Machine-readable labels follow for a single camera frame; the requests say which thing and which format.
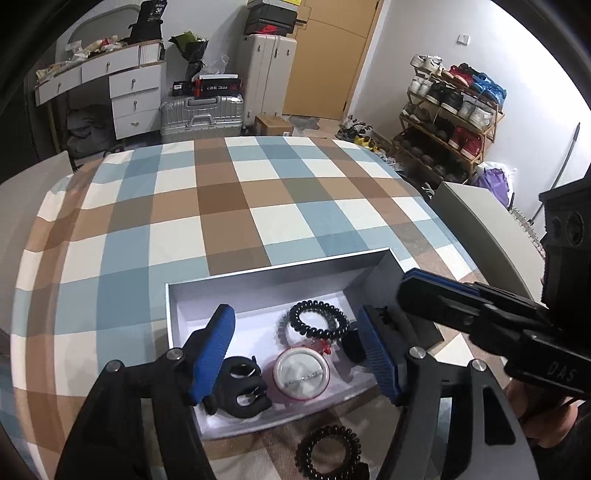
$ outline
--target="white wall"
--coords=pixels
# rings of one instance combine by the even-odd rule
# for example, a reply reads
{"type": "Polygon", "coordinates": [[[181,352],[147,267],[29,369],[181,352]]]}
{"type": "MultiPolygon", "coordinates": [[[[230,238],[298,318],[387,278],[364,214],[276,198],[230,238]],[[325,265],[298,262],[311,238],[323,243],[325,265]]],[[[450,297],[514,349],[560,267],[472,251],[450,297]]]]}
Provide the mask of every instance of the white wall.
{"type": "MultiPolygon", "coordinates": [[[[566,72],[520,23],[490,0],[392,0],[354,113],[391,138],[414,74],[415,53],[446,67],[467,62],[508,92],[505,119],[486,159],[518,169],[515,205],[525,216],[552,185],[578,122],[579,140],[560,184],[581,178],[591,160],[591,111],[566,72]],[[456,43],[469,34],[469,46],[456,43]]],[[[536,221],[540,229],[542,216],[536,221]]]]}

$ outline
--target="human hand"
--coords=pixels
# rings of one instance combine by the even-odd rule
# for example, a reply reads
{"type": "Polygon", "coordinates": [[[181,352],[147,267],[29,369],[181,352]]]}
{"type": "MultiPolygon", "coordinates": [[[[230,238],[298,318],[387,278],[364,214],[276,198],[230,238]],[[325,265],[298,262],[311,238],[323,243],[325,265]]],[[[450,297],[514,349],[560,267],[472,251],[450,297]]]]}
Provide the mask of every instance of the human hand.
{"type": "Polygon", "coordinates": [[[505,388],[507,399],[521,422],[525,436],[536,440],[543,448],[550,448],[558,445],[573,427],[577,419],[578,406],[565,404],[569,400],[565,397],[560,407],[529,416],[529,411],[535,408],[543,392],[544,389],[540,387],[517,380],[511,380],[505,388]]]}

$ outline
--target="silver suitcase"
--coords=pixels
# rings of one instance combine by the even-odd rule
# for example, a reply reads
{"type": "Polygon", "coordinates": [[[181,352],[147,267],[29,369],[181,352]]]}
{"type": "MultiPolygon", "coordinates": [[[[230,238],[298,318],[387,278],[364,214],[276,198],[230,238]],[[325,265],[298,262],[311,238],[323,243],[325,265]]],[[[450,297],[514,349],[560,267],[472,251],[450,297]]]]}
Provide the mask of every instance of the silver suitcase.
{"type": "Polygon", "coordinates": [[[162,142],[239,137],[243,112],[240,95],[172,99],[160,107],[162,142]]]}

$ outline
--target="blue gripper pad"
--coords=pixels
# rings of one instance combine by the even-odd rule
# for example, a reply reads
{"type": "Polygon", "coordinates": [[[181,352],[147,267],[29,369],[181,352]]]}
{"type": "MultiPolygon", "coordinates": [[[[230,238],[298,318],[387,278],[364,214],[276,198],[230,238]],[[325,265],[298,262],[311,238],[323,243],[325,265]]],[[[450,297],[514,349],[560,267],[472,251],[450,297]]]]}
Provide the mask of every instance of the blue gripper pad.
{"type": "Polygon", "coordinates": [[[193,364],[190,394],[196,403],[211,394],[236,328],[236,315],[230,305],[220,304],[203,332],[203,343],[193,364]]]}
{"type": "Polygon", "coordinates": [[[374,374],[382,395],[395,405],[404,403],[403,395],[408,392],[405,353],[408,346],[402,336],[386,325],[375,326],[368,311],[373,307],[363,306],[357,316],[357,328],[369,367],[374,374]],[[388,335],[388,349],[381,334],[388,335]]]}

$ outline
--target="shoe box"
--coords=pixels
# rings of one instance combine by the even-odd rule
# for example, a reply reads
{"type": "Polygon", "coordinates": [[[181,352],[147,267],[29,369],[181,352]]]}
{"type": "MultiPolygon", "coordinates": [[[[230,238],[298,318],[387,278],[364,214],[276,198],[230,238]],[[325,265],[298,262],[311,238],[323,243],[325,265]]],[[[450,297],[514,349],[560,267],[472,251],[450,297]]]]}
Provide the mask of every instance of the shoe box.
{"type": "Polygon", "coordinates": [[[296,26],[297,7],[283,0],[255,0],[248,4],[250,10],[244,34],[280,35],[293,33],[296,26]]]}

